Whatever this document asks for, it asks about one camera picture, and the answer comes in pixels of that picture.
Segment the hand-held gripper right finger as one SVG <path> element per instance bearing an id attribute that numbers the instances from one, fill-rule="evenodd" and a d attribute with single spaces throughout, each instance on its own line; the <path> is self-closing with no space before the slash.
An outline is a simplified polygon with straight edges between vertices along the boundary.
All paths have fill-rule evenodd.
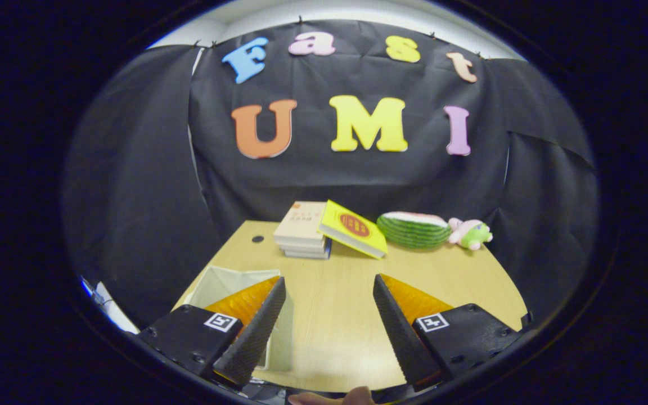
<path id="1" fill-rule="evenodd" d="M 372 293 L 404 379 L 417 392 L 460 379 L 522 336 L 476 303 L 452 306 L 383 273 Z"/>

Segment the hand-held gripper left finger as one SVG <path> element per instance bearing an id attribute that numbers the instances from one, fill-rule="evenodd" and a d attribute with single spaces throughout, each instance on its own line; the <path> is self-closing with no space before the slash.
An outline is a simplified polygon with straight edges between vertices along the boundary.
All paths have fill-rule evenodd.
<path id="1" fill-rule="evenodd" d="M 285 303 L 280 275 L 205 308 L 179 306 L 136 336 L 191 374 L 231 389 L 249 383 Z"/>

